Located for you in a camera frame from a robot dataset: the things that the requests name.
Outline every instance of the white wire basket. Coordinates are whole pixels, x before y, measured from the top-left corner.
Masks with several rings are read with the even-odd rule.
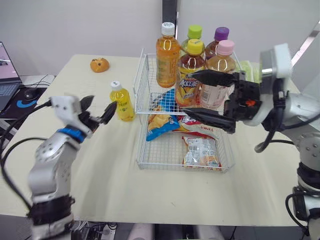
[[[233,58],[236,60],[238,66],[238,58],[233,53]],[[164,102],[162,110],[155,109],[155,103],[169,90],[174,89],[175,86],[170,88],[164,88],[157,83],[157,61],[155,54],[143,54],[141,52],[140,63],[138,66],[137,74],[135,76],[133,84],[133,92],[135,95],[135,112],[137,114],[169,114],[169,115],[186,115],[183,112],[183,107],[180,107],[175,102],[168,100]],[[229,98],[229,95],[233,92],[234,88],[230,87],[228,93],[225,96],[225,100]],[[167,99],[175,98],[174,92],[171,91]],[[215,109],[219,114],[223,115],[223,104]]]
[[[183,136],[194,137],[180,132],[166,132],[154,140],[146,141],[148,133],[148,114],[141,114],[141,130],[138,143],[136,161],[141,169],[186,170],[225,173],[234,164],[230,135],[219,128],[215,128],[217,136],[217,152],[221,167],[194,166],[184,164],[184,157],[188,152]]]
[[[136,156],[137,164],[141,169],[162,169],[162,170],[188,170],[188,171],[209,171],[225,173],[234,164],[234,156],[231,149],[229,137],[230,135],[219,128],[215,128],[217,136],[218,159],[221,163],[219,167],[212,166],[194,166],[184,164],[184,157],[188,152],[183,136],[192,137],[187,133],[166,132],[161,136],[146,141],[148,133],[148,118],[150,114],[166,114],[166,115],[186,115],[183,108],[179,107],[172,101],[165,102],[163,107],[155,108],[157,100],[161,98],[169,90],[174,89],[163,88],[157,83],[157,62],[155,54],[143,54],[141,52],[140,62],[133,84],[133,92],[135,95],[135,112],[139,115],[141,130],[138,143],[138,152]],[[226,99],[229,98],[233,88],[229,89]],[[223,115],[224,107],[216,109]]]

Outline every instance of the chip bag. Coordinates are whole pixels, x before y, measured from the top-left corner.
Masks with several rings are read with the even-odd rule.
[[[209,136],[214,139],[219,139],[213,126],[208,126],[195,120],[188,115],[178,116],[179,128],[175,129],[175,132],[186,132],[196,136]]]
[[[175,89],[160,95],[152,103],[154,111],[173,112],[176,107]],[[179,128],[177,116],[168,114],[150,114],[146,140],[151,141],[160,135]]]
[[[221,171],[217,142],[213,138],[182,137],[188,147],[183,159],[186,168],[205,168]]]

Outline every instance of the bottle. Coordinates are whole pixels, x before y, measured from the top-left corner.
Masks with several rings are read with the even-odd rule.
[[[234,51],[235,43],[231,40],[222,40],[216,48],[216,56],[206,61],[206,67],[211,70],[232,73],[236,62],[230,56]],[[225,100],[228,88],[225,86],[202,85],[200,104],[207,109],[218,108]]]
[[[181,43],[180,58],[187,54],[188,41],[190,39],[201,39],[202,27],[200,25],[190,25],[188,28],[188,38]],[[205,55],[205,44],[203,44],[201,57]]]
[[[229,28],[221,26],[215,30],[214,41],[210,42],[205,48],[205,60],[209,60],[216,55],[217,46],[220,41],[227,40],[229,36]]]
[[[203,70],[206,67],[205,60],[201,57],[203,42],[198,39],[190,39],[187,45],[187,54],[183,55],[178,63],[180,77],[175,83],[175,101],[181,107],[196,104],[200,83],[187,74]]]
[[[177,79],[180,45],[174,38],[175,25],[164,22],[162,37],[156,41],[156,81],[163,88],[171,88]]]
[[[125,122],[130,122],[135,118],[129,92],[124,89],[119,81],[111,82],[111,101],[116,101],[116,112],[118,117]]]

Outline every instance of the computer mouse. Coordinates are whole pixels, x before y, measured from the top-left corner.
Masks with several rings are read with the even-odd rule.
[[[28,89],[24,91],[24,98],[28,101],[35,100],[39,95],[40,89],[37,87],[28,87]]]

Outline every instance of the bottle cap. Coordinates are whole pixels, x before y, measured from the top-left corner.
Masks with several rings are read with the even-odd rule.
[[[161,25],[161,33],[165,36],[175,35],[175,25],[172,22],[164,22]]]
[[[188,28],[188,38],[200,39],[202,34],[202,27],[200,25],[190,25]]]
[[[215,30],[214,40],[216,41],[227,40],[228,36],[229,36],[229,28],[221,26]]]
[[[231,55],[234,51],[235,43],[231,40],[222,40],[216,48],[216,53],[222,56]]]
[[[122,86],[119,81],[112,81],[111,82],[111,89],[112,89],[112,91],[120,91],[122,89]]]
[[[202,53],[204,42],[199,39],[190,39],[186,51],[191,55],[200,55]]]

